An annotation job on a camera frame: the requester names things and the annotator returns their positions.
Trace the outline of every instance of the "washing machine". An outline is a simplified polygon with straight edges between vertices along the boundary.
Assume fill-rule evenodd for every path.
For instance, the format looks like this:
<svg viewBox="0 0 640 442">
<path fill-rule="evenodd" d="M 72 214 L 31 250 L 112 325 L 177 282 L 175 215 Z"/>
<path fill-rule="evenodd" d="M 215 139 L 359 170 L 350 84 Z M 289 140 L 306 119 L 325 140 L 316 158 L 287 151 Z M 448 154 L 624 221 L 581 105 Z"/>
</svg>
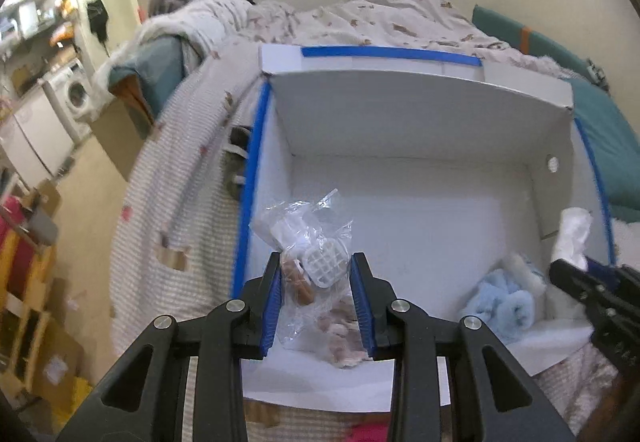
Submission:
<svg viewBox="0 0 640 442">
<path fill-rule="evenodd" d="M 86 123 L 94 108 L 89 77 L 79 60 L 72 60 L 44 78 L 44 90 L 66 133 L 80 145 L 91 128 Z"/>
</svg>

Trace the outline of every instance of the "red cloth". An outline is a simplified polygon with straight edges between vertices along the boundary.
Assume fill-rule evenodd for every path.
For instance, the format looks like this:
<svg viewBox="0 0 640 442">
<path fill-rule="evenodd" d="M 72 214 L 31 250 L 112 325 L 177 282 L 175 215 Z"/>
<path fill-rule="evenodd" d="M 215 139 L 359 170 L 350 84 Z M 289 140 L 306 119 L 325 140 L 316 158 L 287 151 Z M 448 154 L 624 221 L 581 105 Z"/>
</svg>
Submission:
<svg viewBox="0 0 640 442">
<path fill-rule="evenodd" d="M 16 224 L 23 222 L 24 215 L 20 208 L 20 201 L 16 197 L 7 198 L 4 202 L 4 207 Z M 0 245 L 4 243 L 4 239 L 9 230 L 9 224 L 0 218 Z M 18 242 L 18 248 L 15 251 L 14 264 L 12 265 L 11 274 L 9 275 L 9 281 L 6 286 L 6 289 L 19 299 L 23 298 L 24 290 L 27 286 L 27 278 L 29 277 L 29 269 L 33 255 L 33 248 L 24 240 L 20 240 Z"/>
<path fill-rule="evenodd" d="M 351 431 L 345 442 L 386 442 L 388 424 L 361 424 Z"/>
</svg>

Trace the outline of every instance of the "black bag hanging on wall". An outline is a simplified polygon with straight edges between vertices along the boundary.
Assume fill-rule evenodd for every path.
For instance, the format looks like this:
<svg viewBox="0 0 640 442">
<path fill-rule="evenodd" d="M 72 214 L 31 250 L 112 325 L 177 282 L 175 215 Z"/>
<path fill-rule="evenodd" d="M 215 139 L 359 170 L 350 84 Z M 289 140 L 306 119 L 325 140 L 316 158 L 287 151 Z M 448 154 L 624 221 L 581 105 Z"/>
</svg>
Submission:
<svg viewBox="0 0 640 442">
<path fill-rule="evenodd" d="M 104 47 L 107 55 L 109 55 L 109 51 L 107 50 L 107 46 L 105 45 L 108 38 L 107 22 L 109 21 L 109 15 L 107 13 L 107 9 L 102 3 L 102 0 L 87 2 L 86 16 L 87 18 L 89 18 L 89 29 L 93 34 L 96 35 L 98 41 Z"/>
</svg>

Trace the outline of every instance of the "pink fuzzy item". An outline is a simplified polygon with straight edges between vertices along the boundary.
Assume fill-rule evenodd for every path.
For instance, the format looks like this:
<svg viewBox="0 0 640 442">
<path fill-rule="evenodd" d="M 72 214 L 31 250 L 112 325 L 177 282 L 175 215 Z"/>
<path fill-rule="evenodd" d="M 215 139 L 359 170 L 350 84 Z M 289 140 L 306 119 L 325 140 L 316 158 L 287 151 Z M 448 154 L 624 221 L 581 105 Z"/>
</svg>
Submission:
<svg viewBox="0 0 640 442">
<path fill-rule="evenodd" d="M 345 442 L 385 442 L 388 424 L 361 424 L 351 431 Z"/>
</svg>

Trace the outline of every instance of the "clear plastic bag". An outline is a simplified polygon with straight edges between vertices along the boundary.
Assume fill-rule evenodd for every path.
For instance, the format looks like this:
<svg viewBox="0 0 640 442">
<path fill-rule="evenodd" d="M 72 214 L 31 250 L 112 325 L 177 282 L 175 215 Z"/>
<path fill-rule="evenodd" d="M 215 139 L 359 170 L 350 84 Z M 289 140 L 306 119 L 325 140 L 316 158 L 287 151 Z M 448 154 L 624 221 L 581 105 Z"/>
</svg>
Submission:
<svg viewBox="0 0 640 442">
<path fill-rule="evenodd" d="M 276 330 L 285 348 L 316 352 L 336 366 L 366 357 L 349 284 L 352 219 L 336 189 L 317 203 L 281 202 L 252 230 L 281 252 L 284 299 Z"/>
</svg>

